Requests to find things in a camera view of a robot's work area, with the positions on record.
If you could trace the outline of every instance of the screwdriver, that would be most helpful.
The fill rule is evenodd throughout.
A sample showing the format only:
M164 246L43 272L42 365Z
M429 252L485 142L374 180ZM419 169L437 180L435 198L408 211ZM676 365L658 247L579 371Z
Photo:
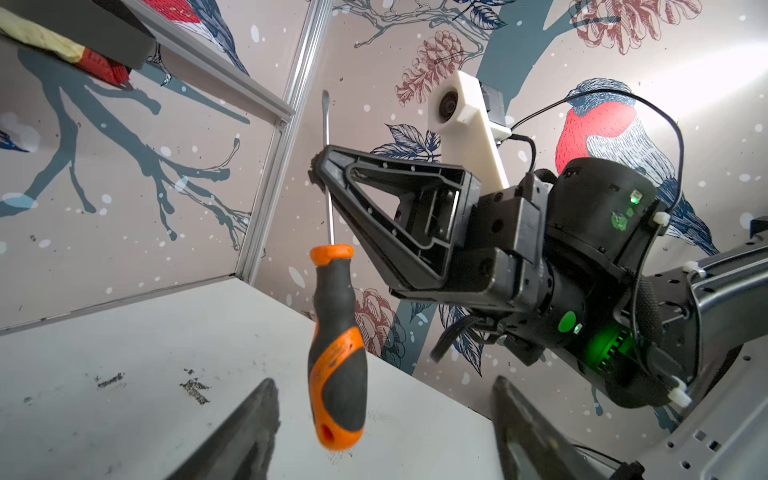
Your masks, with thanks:
M323 90L323 143L330 143L330 95ZM326 185L328 245L315 247L310 258L317 270L316 325L310 347L310 403L320 443L329 450L352 448L362 437L368 397L366 346L355 323L355 292L349 264L350 245L333 239L333 201Z

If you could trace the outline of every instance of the patterned wall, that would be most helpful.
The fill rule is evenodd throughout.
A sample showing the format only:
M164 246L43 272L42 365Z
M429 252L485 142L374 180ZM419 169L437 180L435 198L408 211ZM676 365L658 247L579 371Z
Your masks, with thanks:
M569 91L611 85L658 104L686 141L685 203L657 240L646 273L728 250L749 220L768 214L768 5L759 0L346 0L337 2L323 69L310 97L257 286L313 316L310 248L326 242L323 195L306 171L322 148L320 92L329 90L331 142L393 157L440 161L426 129L430 91L455 69L476 74L509 101L508 122ZM526 124L538 165L561 170L578 153L643 171L670 195L677 144L666 123L623 98L590 95ZM526 145L506 142L511 184L528 169ZM386 196L375 197L384 209ZM460 312L392 298L359 242L336 217L352 262L357 320L369 351L487 415L506 375L573 439L635 458L674 430L674 408L613 405L547 351L524 367L501 346L460 338L439 364L429 350Z
M147 0L283 94L307 3ZM232 273L273 127L154 55L111 87L0 39L0 328Z

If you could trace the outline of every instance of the white table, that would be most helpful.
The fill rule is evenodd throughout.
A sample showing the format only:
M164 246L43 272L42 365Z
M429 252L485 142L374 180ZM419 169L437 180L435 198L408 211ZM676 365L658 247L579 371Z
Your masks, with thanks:
M490 421L371 355L366 432L328 453L307 393L313 329L226 280L0 336L0 476L162 479L272 377L269 478L502 478ZM210 403L180 387L193 377Z

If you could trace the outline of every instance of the orange stripe on handle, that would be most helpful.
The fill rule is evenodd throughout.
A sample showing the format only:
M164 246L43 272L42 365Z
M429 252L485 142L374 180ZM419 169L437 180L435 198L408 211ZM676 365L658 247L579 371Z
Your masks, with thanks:
M323 245L315 247L310 251L310 258L315 266L326 266L331 260L352 258L355 256L355 249L350 245Z
M318 326L322 321L320 318L317 319ZM320 443L329 450L350 449L362 437L363 428L357 432L350 432L339 426L323 403L323 389L328 379L354 352L360 349L365 349L365 343L362 341L360 330L354 326L331 343L310 372L310 401L315 416L315 430ZM344 395L344 392L336 392L336 394Z

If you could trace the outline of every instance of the bird head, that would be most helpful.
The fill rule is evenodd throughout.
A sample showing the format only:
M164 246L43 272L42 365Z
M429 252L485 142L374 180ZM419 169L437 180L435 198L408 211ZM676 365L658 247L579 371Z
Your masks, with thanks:
M611 80L610 78L590 78L589 80L582 81L579 85L576 86L576 88L568 92L568 97L584 93L586 91L600 90L602 88L612 88L614 90L621 90L632 93L632 90L627 86L627 84L619 80ZM617 101L619 103L629 105L630 107L634 106L633 98L612 93L585 95L584 97L574 98L568 103L571 104L571 106L574 108L574 113L576 115L579 117L584 117L593 108L609 101Z

